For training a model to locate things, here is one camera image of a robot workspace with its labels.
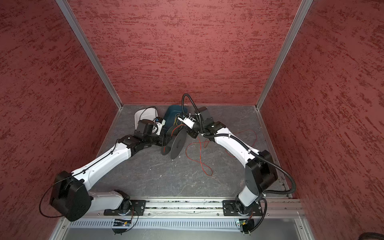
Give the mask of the left aluminium corner post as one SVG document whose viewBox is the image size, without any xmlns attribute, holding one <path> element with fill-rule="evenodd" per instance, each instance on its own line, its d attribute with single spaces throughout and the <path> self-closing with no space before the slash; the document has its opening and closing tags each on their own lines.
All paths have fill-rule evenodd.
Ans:
<svg viewBox="0 0 384 240">
<path fill-rule="evenodd" d="M 56 0 L 57 5 L 59 6 L 61 12 L 63 13 L 64 17 L 66 18 L 67 22 L 69 23 L 72 31 L 74 32 L 75 36 L 77 37 L 78 41 L 82 45 L 86 55 L 88 56 L 89 60 L 91 61 L 93 67 L 95 68 L 96 72 L 98 73 L 99 77 L 101 78 L 102 82 L 104 83 L 108 93 L 114 100 L 116 106 L 119 110 L 121 110 L 124 106 L 123 102 L 121 101 L 120 97 L 118 96 L 110 78 L 108 77 L 106 71 L 104 70 L 97 54 L 93 50 L 86 34 L 84 33 L 83 29 L 81 28 L 80 23 L 78 22 L 73 10 L 71 9 L 68 1 L 65 0 Z"/>
</svg>

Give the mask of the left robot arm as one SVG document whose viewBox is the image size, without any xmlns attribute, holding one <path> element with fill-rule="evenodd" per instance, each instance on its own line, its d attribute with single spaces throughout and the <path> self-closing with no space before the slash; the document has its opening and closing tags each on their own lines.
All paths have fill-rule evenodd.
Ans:
<svg viewBox="0 0 384 240">
<path fill-rule="evenodd" d="M 138 121 L 133 135 L 116 140 L 114 146 L 83 167 L 59 173 L 52 186 L 50 205 L 67 220 L 74 222 L 85 214 L 111 210 L 117 215 L 133 214 L 130 196 L 121 190 L 94 192 L 93 186 L 119 164 L 153 145 L 163 146 L 167 137 L 165 120 Z"/>
</svg>

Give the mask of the black cable spool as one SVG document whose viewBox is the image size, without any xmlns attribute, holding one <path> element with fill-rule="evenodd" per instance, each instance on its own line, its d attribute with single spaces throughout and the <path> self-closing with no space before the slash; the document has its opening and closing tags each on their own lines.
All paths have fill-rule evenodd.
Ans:
<svg viewBox="0 0 384 240">
<path fill-rule="evenodd" d="M 176 159 L 182 151 L 187 138 L 187 129 L 184 125 L 172 126 L 165 133 L 165 141 L 161 147 L 163 156 L 170 155 L 172 160 Z"/>
</svg>

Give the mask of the aluminium corner post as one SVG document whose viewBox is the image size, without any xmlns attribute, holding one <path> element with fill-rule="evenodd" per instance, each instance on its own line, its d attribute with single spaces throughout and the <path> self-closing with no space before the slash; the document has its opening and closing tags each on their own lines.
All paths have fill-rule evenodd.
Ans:
<svg viewBox="0 0 384 240">
<path fill-rule="evenodd" d="M 72 31 L 74 32 L 75 36 L 77 37 L 78 41 L 82 45 L 86 55 L 88 56 L 89 60 L 91 61 L 93 67 L 95 68 L 96 72 L 98 73 L 99 77 L 101 78 L 102 82 L 104 83 L 108 93 L 114 100 L 116 106 L 119 110 L 121 110 L 124 106 L 123 102 L 121 101 L 120 97 L 118 96 L 110 78 L 108 77 L 106 71 L 104 70 L 97 54 L 93 50 L 86 34 L 84 33 L 83 29 L 81 28 L 80 23 L 78 22 L 73 10 L 71 9 L 68 1 L 65 0 L 56 0 L 57 5 L 59 6 L 61 12 L 63 13 L 64 17 L 66 18 L 67 22 L 69 23 Z"/>
<path fill-rule="evenodd" d="M 286 35 L 286 38 L 284 40 L 284 43 L 280 49 L 280 52 L 278 54 L 278 57 L 276 59 L 276 62 L 271 70 L 271 73 L 267 79 L 267 82 L 266 82 L 266 85 L 257 101 L 257 104 L 256 104 L 256 111 L 257 112 L 260 112 L 261 109 L 262 109 L 262 106 L 263 106 L 263 103 L 264 101 L 266 100 L 267 98 L 267 95 L 275 81 L 275 78 L 277 77 L 279 71 L 280 71 L 280 68 L 282 67 L 283 65 L 283 62 L 300 30 L 300 27 L 311 7 L 313 3 L 313 0 L 302 0 L 301 1 L 301 4 L 298 8 L 298 11 L 294 17 L 294 20 L 291 24 L 291 27 Z"/>
</svg>

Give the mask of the teal plastic tray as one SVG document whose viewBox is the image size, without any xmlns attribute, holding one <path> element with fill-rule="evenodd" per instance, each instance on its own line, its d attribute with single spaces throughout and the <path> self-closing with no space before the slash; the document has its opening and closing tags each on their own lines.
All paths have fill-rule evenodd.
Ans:
<svg viewBox="0 0 384 240">
<path fill-rule="evenodd" d="M 188 112 L 187 108 L 182 108 L 181 105 L 171 105 L 168 107 L 164 120 L 166 121 L 162 132 L 167 137 L 173 137 L 179 134 L 185 128 L 185 125 L 178 120 L 178 117 L 183 117 L 183 111 Z"/>
</svg>

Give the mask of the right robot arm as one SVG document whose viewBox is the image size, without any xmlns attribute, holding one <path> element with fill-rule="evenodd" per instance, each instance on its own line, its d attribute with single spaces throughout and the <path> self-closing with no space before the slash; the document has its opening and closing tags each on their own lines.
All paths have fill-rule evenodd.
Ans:
<svg viewBox="0 0 384 240">
<path fill-rule="evenodd" d="M 194 117 L 188 115 L 179 117 L 178 120 L 186 124 L 191 137 L 202 135 L 225 148 L 243 165 L 246 186 L 237 195 L 235 206 L 239 214 L 247 215 L 254 203 L 259 201 L 258 197 L 262 197 L 263 193 L 278 180 L 271 154 L 249 146 L 223 123 L 215 122 L 206 107 L 200 108 Z"/>
</svg>

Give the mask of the left base circuit board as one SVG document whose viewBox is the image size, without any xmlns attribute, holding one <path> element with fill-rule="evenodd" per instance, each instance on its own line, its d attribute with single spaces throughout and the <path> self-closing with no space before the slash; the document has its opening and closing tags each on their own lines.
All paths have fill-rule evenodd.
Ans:
<svg viewBox="0 0 384 240">
<path fill-rule="evenodd" d="M 131 228 L 132 220 L 115 219 L 112 224 L 112 231 L 115 235 L 122 235 Z"/>
</svg>

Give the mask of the white plastic tray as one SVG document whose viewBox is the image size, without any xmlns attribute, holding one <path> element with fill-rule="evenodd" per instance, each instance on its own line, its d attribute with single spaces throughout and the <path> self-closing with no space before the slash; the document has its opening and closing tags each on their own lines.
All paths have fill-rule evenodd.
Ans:
<svg viewBox="0 0 384 240">
<path fill-rule="evenodd" d="M 140 120 L 151 120 L 153 121 L 158 116 L 158 110 L 155 106 L 147 107 L 137 111 L 134 115 L 135 128 L 138 127 Z"/>
</svg>

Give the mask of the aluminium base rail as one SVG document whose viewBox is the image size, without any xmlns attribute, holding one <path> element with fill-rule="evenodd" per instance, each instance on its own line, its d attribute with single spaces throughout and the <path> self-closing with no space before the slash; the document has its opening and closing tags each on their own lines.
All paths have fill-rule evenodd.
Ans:
<svg viewBox="0 0 384 240">
<path fill-rule="evenodd" d="M 165 230 L 213 230 L 240 232 L 238 220 L 254 219 L 265 223 L 269 219 L 293 221 L 301 235 L 308 232 L 308 222 L 300 200 L 269 199 L 267 206 L 256 204 L 252 211 L 242 216 L 236 211 L 235 202 L 229 199 L 164 199 L 147 198 L 133 200 L 133 214 L 117 215 L 113 211 L 98 211 L 70 222 L 65 218 L 59 220 L 57 236 L 63 236 L 67 229 L 112 229 L 115 219 L 132 220 L 131 228 L 165 229 Z"/>
</svg>

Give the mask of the right base circuit board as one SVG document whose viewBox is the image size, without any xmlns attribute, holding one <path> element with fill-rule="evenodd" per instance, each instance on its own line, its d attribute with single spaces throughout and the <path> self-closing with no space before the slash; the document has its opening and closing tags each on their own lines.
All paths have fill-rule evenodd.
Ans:
<svg viewBox="0 0 384 240">
<path fill-rule="evenodd" d="M 240 232 L 244 235 L 244 234 L 250 234 L 251 231 L 254 229 L 255 227 L 255 221 L 254 219 L 250 219 L 250 220 L 238 220 L 236 222 L 237 224 L 237 227 L 238 229 L 240 230 Z"/>
</svg>

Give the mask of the base circuit board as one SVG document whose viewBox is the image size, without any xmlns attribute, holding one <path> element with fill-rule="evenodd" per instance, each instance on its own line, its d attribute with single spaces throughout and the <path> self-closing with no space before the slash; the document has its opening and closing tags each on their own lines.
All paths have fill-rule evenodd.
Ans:
<svg viewBox="0 0 384 240">
<path fill-rule="evenodd" d="M 255 227 L 255 221 L 254 219 L 250 219 L 250 220 L 238 220 L 236 222 L 237 224 L 237 227 L 238 229 L 240 230 L 240 232 L 244 235 L 244 234 L 250 234 L 251 231 L 254 229 Z"/>
<path fill-rule="evenodd" d="M 132 220 L 115 219 L 112 224 L 112 231 L 115 235 L 122 235 L 131 228 Z"/>
</svg>

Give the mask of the right aluminium corner post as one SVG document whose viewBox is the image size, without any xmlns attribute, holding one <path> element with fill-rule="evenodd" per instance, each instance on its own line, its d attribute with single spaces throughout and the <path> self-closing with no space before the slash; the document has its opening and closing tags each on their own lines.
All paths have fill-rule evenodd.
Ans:
<svg viewBox="0 0 384 240">
<path fill-rule="evenodd" d="M 283 62 L 300 30 L 300 27 L 311 7 L 313 3 L 313 0 L 302 0 L 301 1 L 301 4 L 298 8 L 298 11 L 294 17 L 294 20 L 291 24 L 291 27 L 286 35 L 286 38 L 284 40 L 284 43 L 280 49 L 280 52 L 278 54 L 278 57 L 276 59 L 276 62 L 271 70 L 271 73 L 267 79 L 267 82 L 266 82 L 266 85 L 257 101 L 257 104 L 256 104 L 256 111 L 257 112 L 260 112 L 261 109 L 262 109 L 262 106 L 263 106 L 263 103 L 264 101 L 266 100 L 267 98 L 267 95 L 275 81 L 275 78 L 277 77 L 279 71 L 280 71 L 280 68 L 282 67 L 283 65 Z"/>
</svg>

